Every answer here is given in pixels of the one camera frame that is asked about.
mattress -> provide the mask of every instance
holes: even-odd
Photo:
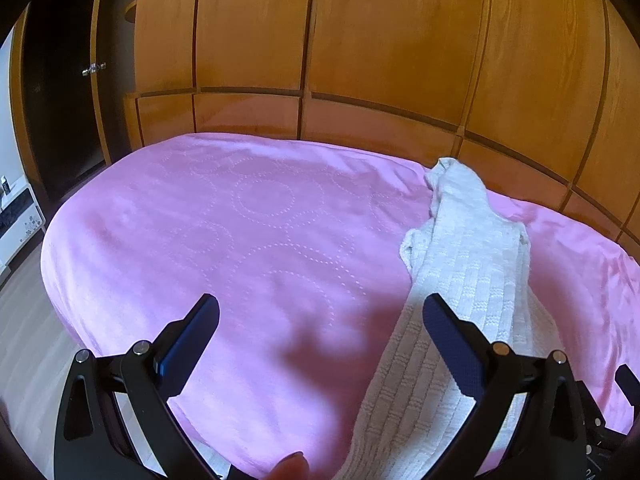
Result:
[[[530,286],[607,425],[640,374],[640,267],[542,206],[488,192],[531,240]],[[185,432],[260,477],[302,450],[328,479],[410,288],[404,233],[428,218],[424,168],[296,140],[192,134],[138,150],[51,221],[42,275],[60,319],[96,355],[153,340],[208,292],[220,326],[169,404]]]

gray wooden floor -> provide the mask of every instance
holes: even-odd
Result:
[[[78,346],[47,297],[40,248],[31,251],[0,288],[0,412],[33,463],[53,479],[58,405]],[[120,396],[118,402],[140,458],[162,472],[128,400]],[[222,457],[204,444],[194,444],[216,473],[226,475],[229,466]]]

metal screw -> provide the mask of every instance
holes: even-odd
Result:
[[[566,354],[562,350],[555,350],[553,358],[559,365],[563,365],[566,362]]]
[[[146,354],[151,348],[151,343],[149,341],[138,341],[135,345],[133,345],[133,353],[135,355]]]
[[[84,348],[76,353],[76,362],[84,363],[89,358],[89,351]]]
[[[507,343],[503,343],[502,341],[495,342],[491,345],[491,348],[494,350],[494,353],[498,355],[509,355],[511,349]]]

white knit garment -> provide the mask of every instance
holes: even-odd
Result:
[[[475,401],[460,393],[422,324],[429,294],[439,292],[489,342],[544,357],[561,347],[553,319],[527,284],[524,225],[493,212],[482,181],[453,158],[441,158],[426,181],[432,218],[411,229],[400,249],[413,285],[334,480],[419,479],[471,412]],[[507,446],[523,402],[523,396],[514,400],[493,449]]]

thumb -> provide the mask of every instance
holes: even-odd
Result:
[[[301,451],[280,460],[262,480],[308,480],[309,464]]]

